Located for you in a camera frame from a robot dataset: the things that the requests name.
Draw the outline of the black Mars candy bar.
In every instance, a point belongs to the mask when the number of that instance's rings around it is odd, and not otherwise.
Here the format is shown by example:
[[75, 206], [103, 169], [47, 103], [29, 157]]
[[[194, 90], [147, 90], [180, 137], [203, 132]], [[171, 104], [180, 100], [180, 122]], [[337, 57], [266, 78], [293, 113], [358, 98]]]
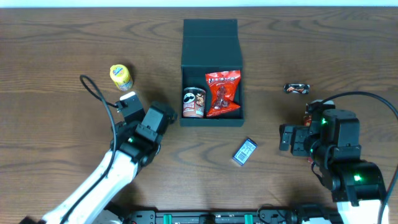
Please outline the black Mars candy bar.
[[301, 95], [307, 95], [310, 91], [310, 85], [300, 83], [288, 83], [284, 85], [285, 93], [296, 93]]

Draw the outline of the red Pringles can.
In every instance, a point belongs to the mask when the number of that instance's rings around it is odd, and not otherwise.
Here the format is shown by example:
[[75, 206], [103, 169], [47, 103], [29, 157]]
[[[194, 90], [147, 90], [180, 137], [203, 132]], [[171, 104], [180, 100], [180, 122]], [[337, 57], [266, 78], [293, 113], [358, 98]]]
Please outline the red Pringles can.
[[205, 114], [206, 91], [197, 87], [183, 89], [182, 116], [184, 118], [203, 118]]

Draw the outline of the yellow candy bottle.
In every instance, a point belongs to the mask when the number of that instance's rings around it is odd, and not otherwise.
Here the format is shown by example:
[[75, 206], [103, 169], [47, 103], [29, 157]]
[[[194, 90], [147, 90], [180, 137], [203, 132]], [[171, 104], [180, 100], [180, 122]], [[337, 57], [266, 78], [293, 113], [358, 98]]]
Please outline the yellow candy bottle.
[[128, 91], [132, 88], [133, 79], [126, 66], [121, 64], [112, 65], [109, 75], [119, 90]]

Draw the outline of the red Hacks candy bag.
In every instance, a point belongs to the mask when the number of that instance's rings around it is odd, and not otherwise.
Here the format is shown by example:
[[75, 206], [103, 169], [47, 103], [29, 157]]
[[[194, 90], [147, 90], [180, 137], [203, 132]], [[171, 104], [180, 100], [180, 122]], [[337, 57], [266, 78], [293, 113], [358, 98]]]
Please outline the red Hacks candy bag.
[[207, 112], [207, 118], [240, 109], [241, 106], [234, 102], [241, 80], [240, 70], [207, 73], [205, 78], [211, 91], [211, 106]]

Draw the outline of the dark green gift box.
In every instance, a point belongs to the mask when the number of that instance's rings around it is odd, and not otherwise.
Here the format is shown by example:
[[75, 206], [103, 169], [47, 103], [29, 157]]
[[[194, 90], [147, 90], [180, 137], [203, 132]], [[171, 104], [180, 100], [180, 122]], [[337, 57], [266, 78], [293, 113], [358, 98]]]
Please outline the dark green gift box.
[[[211, 91], [205, 75], [213, 72], [243, 71], [243, 56], [236, 19], [185, 19], [182, 40], [182, 89], [206, 91], [205, 112], [211, 107]], [[183, 127], [241, 127], [244, 122], [244, 88], [240, 81], [234, 96], [240, 108], [211, 118], [180, 117]]]

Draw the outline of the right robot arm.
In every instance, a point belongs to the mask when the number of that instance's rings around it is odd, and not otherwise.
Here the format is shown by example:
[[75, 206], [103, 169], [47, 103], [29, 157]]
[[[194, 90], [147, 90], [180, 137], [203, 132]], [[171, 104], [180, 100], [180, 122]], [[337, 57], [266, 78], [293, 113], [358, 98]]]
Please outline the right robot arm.
[[279, 149], [311, 158], [344, 223], [382, 223], [386, 187], [378, 166], [361, 159], [359, 129], [352, 111], [318, 110], [308, 126], [280, 125]]

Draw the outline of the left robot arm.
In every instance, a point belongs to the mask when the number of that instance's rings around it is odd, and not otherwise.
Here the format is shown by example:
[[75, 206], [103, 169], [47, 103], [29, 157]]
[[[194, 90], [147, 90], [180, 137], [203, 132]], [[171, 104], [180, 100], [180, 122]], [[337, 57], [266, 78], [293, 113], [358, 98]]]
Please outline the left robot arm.
[[176, 118], [172, 107], [156, 101], [146, 113], [130, 113], [115, 125], [111, 149], [79, 188], [40, 220], [26, 216], [20, 224], [94, 223], [111, 199], [158, 155], [167, 127]]

